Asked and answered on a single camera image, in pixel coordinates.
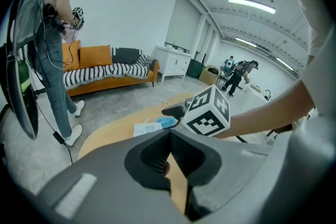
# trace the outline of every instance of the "blue object on table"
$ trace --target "blue object on table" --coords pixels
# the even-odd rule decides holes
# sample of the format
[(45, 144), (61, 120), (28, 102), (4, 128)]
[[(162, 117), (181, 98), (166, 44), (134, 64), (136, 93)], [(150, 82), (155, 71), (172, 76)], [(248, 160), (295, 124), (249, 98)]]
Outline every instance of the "blue object on table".
[(162, 128), (168, 128), (174, 126), (177, 123), (177, 120), (174, 117), (169, 118), (158, 118), (155, 122), (159, 122), (162, 125)]

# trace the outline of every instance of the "shoe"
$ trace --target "shoe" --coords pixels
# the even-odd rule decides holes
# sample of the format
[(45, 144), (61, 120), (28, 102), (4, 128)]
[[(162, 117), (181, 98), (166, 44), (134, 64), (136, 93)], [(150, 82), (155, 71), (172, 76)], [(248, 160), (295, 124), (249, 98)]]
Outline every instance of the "shoe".
[(74, 113), (75, 117), (79, 117), (80, 116), (80, 112), (82, 111), (82, 108), (84, 107), (84, 101), (79, 101), (77, 104), (76, 104), (76, 107), (77, 107), (77, 110), (76, 112)]
[(73, 129), (72, 129), (72, 132), (70, 134), (69, 137), (66, 137), (64, 140), (65, 140), (65, 143), (68, 145), (68, 146), (73, 146), (73, 144), (75, 143), (75, 141), (78, 139), (78, 137), (80, 137), (80, 135), (82, 134), (82, 131), (83, 131), (83, 127), (82, 125), (78, 124), (76, 125)]

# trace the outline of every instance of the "fluorescent light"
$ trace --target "fluorescent light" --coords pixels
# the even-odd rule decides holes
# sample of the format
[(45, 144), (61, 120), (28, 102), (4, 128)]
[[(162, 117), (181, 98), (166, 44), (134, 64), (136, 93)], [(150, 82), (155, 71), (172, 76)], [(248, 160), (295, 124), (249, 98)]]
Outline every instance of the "fluorescent light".
[(282, 61), (280, 58), (277, 58), (277, 60), (279, 62), (281, 62), (283, 65), (285, 65), (286, 67), (288, 67), (290, 70), (294, 71), (294, 69), (292, 69), (288, 64), (286, 64), (284, 61)]
[(254, 8), (259, 8), (262, 9), (266, 12), (272, 13), (274, 14), (276, 9), (274, 7), (265, 5), (263, 3), (260, 2), (256, 2), (253, 0), (228, 0), (230, 3), (236, 3), (236, 4), (241, 4), (241, 5), (246, 5), (246, 6), (250, 6), (250, 7), (254, 7)]
[(239, 37), (236, 37), (236, 40), (238, 40), (238, 41), (240, 41), (240, 42), (242, 42), (242, 43), (245, 43), (245, 44), (247, 44), (247, 45), (250, 45), (250, 46), (252, 46), (252, 47), (257, 47), (257, 45), (254, 45), (253, 43), (251, 43), (251, 42), (248, 42), (248, 41), (246, 41), (246, 40), (243, 40), (243, 39), (241, 39), (241, 38), (239, 38)]

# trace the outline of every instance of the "orange cushion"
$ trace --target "orange cushion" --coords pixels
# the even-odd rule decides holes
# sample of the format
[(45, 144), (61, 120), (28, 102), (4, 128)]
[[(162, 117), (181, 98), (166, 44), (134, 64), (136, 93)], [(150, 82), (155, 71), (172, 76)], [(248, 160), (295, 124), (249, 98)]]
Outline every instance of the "orange cushion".
[(79, 67), (79, 57), (78, 57), (79, 45), (80, 45), (80, 40), (76, 40), (72, 44), (71, 43), (63, 43), (62, 44), (63, 62), (64, 62), (63, 63), (63, 68), (65, 69), (64, 72), (77, 70), (77, 69), (80, 68)]
[(109, 66), (112, 64), (110, 45), (79, 49), (80, 68)]

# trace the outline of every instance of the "trash bin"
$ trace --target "trash bin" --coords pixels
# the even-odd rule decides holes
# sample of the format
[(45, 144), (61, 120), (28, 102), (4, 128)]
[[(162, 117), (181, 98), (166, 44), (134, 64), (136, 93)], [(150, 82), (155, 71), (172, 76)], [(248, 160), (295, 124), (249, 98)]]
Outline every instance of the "trash bin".
[(203, 68), (204, 68), (204, 64), (194, 59), (191, 59), (186, 75), (194, 79), (198, 79), (202, 73)]

